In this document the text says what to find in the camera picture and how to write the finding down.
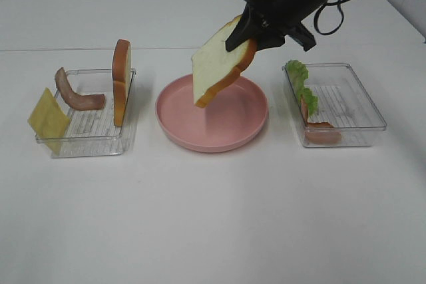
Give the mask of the white bread slice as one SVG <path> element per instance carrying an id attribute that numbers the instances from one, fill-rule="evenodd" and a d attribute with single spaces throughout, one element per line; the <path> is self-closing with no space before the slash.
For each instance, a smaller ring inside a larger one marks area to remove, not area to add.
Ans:
<path id="1" fill-rule="evenodd" d="M 257 43 L 248 39 L 233 51 L 226 50 L 226 40 L 241 16 L 226 23 L 192 55 L 194 105 L 206 107 L 224 88 L 237 80 L 253 61 Z"/>

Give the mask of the green lettuce leaf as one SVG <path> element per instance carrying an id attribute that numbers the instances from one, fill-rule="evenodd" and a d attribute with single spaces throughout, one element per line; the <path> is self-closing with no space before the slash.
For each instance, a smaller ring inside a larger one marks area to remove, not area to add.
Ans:
<path id="1" fill-rule="evenodd" d="M 300 106 L 304 102 L 308 116 L 314 115 L 318 109 L 318 98 L 304 84 L 309 77 L 307 66 L 298 60 L 290 60 L 286 63 L 286 70 Z"/>

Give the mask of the red bacon strip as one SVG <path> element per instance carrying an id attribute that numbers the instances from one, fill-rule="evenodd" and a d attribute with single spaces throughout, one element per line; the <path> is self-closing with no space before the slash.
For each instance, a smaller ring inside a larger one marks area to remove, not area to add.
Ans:
<path id="1" fill-rule="evenodd" d="M 313 144 L 333 145 L 341 141 L 341 133 L 329 122 L 309 122 L 308 105 L 301 98 L 301 112 L 305 122 L 304 136 Z"/>

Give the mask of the brown bacon strip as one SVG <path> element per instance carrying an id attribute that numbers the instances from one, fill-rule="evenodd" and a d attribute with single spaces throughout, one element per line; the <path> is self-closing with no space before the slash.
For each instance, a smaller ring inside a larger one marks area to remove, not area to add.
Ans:
<path id="1" fill-rule="evenodd" d="M 106 100 L 103 94 L 77 94 L 72 89 L 63 67 L 55 73 L 55 84 L 62 99 L 75 110 L 101 110 L 105 106 Z"/>

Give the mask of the pink round plate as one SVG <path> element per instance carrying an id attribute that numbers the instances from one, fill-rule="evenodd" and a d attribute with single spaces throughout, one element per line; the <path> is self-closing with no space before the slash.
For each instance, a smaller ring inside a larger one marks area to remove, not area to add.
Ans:
<path id="1" fill-rule="evenodd" d="M 257 136 L 268 117 L 268 101 L 256 83 L 241 76 L 206 108 L 199 108 L 193 104 L 192 75 L 188 74 L 163 88 L 155 111 L 171 141 L 189 150 L 218 153 L 239 148 Z"/>

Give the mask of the right clear plastic tray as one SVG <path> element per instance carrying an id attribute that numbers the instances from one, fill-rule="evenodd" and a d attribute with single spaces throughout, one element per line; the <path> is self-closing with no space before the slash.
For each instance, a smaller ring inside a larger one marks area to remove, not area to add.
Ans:
<path id="1" fill-rule="evenodd" d="M 292 84 L 284 72 L 284 90 L 302 146 L 306 148 L 370 147 L 377 143 L 387 123 L 347 63 L 305 64 L 309 77 L 304 84 L 318 98 L 318 109 L 309 122 L 329 122 L 341 133 L 333 145 L 313 144 L 304 136 L 305 122 Z"/>

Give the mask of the clear plastic tray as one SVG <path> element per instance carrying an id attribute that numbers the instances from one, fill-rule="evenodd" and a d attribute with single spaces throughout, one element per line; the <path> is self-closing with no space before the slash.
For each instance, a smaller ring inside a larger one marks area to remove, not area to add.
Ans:
<path id="1" fill-rule="evenodd" d="M 304 136 L 305 122 L 292 84 L 284 72 L 284 90 L 302 146 L 306 148 L 370 147 L 377 143 L 387 123 L 347 63 L 305 64 L 309 77 L 304 84 L 318 98 L 318 109 L 309 122 L 329 122 L 341 133 L 333 145 L 313 144 Z"/>
<path id="2" fill-rule="evenodd" d="M 135 106 L 136 69 L 130 70 L 130 90 L 121 127 L 114 125 L 114 97 L 110 69 L 81 69 L 66 72 L 72 89 L 81 95 L 103 94 L 101 110 L 74 110 L 56 92 L 54 97 L 71 122 L 62 138 L 35 137 L 52 158 L 113 156 L 132 150 L 139 111 Z"/>

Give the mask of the left upright bread slice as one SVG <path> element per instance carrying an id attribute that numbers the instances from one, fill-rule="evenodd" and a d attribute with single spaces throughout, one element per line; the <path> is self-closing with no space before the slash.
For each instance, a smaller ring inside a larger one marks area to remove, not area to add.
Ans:
<path id="1" fill-rule="evenodd" d="M 112 88 L 114 125 L 121 127 L 131 80 L 131 46 L 125 39 L 119 39 L 112 58 Z"/>

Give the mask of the left clear plastic tray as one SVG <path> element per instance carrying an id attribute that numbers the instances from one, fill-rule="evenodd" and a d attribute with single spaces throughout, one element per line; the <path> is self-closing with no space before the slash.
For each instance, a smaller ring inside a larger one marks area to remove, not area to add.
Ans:
<path id="1" fill-rule="evenodd" d="M 66 72 L 72 89 L 81 95 L 103 94 L 101 110 L 74 110 L 56 92 L 54 97 L 71 122 L 62 138 L 35 137 L 52 158 L 113 156 L 132 150 L 139 111 L 135 106 L 136 69 L 130 70 L 130 90 L 121 127 L 114 125 L 114 97 L 110 69 L 81 69 Z"/>

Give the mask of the yellow cheese slice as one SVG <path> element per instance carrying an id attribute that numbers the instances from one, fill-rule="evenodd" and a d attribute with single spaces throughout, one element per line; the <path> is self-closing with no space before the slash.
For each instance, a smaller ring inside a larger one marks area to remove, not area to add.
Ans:
<path id="1" fill-rule="evenodd" d="M 45 88 L 27 122 L 39 138 L 60 139 L 71 119 L 61 110 L 51 91 Z"/>

